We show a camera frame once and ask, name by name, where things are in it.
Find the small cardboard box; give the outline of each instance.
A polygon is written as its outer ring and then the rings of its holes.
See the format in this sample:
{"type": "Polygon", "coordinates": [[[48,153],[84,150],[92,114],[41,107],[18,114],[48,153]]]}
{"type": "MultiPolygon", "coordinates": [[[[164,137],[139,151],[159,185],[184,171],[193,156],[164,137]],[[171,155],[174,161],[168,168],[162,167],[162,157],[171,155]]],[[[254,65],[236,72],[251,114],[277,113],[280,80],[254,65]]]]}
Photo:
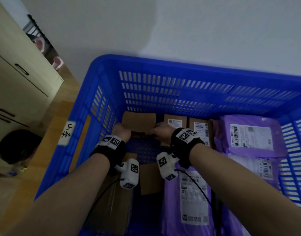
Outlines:
{"type": "MultiPolygon", "coordinates": [[[[176,128],[176,129],[179,127],[187,128],[187,117],[184,117],[184,116],[165,114],[164,122],[168,123],[170,126],[176,128]]],[[[168,144],[166,144],[164,142],[161,142],[160,146],[161,147],[170,147],[168,144]]]]}
{"type": "Polygon", "coordinates": [[[212,148],[213,146],[213,129],[212,123],[208,120],[202,120],[197,118],[189,118],[188,128],[198,133],[203,139],[206,146],[212,148]]]}
{"type": "MultiPolygon", "coordinates": [[[[137,159],[137,154],[127,153],[123,160],[126,161],[128,158],[137,159]]],[[[120,176],[120,172],[117,176],[107,175],[97,197],[120,176]]],[[[123,189],[119,182],[115,183],[94,206],[84,226],[95,230],[97,233],[124,235],[131,218],[132,200],[133,189],[123,189]]]]}
{"type": "Polygon", "coordinates": [[[145,132],[154,128],[156,124],[155,113],[133,113],[125,111],[121,125],[132,131],[132,137],[144,137],[145,132]]]}
{"type": "Polygon", "coordinates": [[[161,177],[157,162],[140,165],[141,195],[164,191],[165,180],[161,177]]]}

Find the wrist strap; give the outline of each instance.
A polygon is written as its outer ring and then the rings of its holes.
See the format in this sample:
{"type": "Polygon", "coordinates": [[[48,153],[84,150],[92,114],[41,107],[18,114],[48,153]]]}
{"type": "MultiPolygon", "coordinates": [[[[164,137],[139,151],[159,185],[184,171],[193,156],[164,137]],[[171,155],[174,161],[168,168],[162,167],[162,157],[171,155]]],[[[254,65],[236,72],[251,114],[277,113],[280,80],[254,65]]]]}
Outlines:
{"type": "Polygon", "coordinates": [[[94,150],[90,153],[90,156],[95,153],[103,154],[108,158],[110,162],[108,174],[114,175],[117,173],[117,170],[114,167],[117,164],[121,164],[127,151],[125,148],[125,142],[121,138],[113,135],[106,135],[97,143],[94,150]]]}
{"type": "Polygon", "coordinates": [[[204,144],[200,136],[189,128],[183,129],[180,127],[173,132],[170,143],[172,156],[180,159],[179,165],[181,167],[188,169],[191,166],[190,151],[198,143],[204,144]]]}

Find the blue crate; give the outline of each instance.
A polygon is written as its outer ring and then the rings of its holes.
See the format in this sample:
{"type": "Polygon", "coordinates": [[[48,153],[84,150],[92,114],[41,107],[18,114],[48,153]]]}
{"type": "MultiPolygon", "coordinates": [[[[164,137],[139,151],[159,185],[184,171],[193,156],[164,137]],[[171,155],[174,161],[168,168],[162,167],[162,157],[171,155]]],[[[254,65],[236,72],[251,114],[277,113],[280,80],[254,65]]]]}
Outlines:
{"type": "MultiPolygon", "coordinates": [[[[90,65],[69,116],[75,130],[67,146],[57,146],[36,198],[68,174],[87,115],[91,122],[76,166],[126,110],[202,119],[227,114],[278,119],[290,155],[280,165],[281,191],[301,207],[301,77],[118,55],[100,56],[90,65]]],[[[160,152],[158,143],[144,139],[131,139],[127,148],[141,164],[155,162],[160,152]]],[[[155,234],[161,197],[134,190],[128,235],[155,234]]]]}

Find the white marker mount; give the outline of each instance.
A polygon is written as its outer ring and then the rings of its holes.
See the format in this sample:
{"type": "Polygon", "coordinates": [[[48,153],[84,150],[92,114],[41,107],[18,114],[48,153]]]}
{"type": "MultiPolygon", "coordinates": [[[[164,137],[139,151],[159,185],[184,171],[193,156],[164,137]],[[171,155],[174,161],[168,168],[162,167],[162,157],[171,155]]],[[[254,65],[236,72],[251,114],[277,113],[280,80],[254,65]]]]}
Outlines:
{"type": "Polygon", "coordinates": [[[126,162],[116,165],[115,168],[121,172],[120,186],[124,189],[132,189],[139,183],[140,164],[137,160],[129,158],[126,162]]]}
{"type": "Polygon", "coordinates": [[[162,152],[156,157],[160,175],[162,178],[171,181],[178,176],[178,172],[175,171],[174,164],[179,161],[179,158],[172,157],[167,152],[162,152]]]}

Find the person's left hand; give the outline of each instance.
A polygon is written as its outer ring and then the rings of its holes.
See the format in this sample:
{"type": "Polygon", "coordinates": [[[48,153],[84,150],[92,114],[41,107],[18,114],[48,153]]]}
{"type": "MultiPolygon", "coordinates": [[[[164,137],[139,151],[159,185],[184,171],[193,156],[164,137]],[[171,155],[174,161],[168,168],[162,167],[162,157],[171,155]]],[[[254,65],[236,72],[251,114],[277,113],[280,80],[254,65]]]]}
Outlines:
{"type": "Polygon", "coordinates": [[[121,126],[121,123],[118,123],[113,127],[111,135],[116,135],[117,137],[121,138],[125,143],[127,143],[131,138],[131,130],[124,129],[121,126]]]}

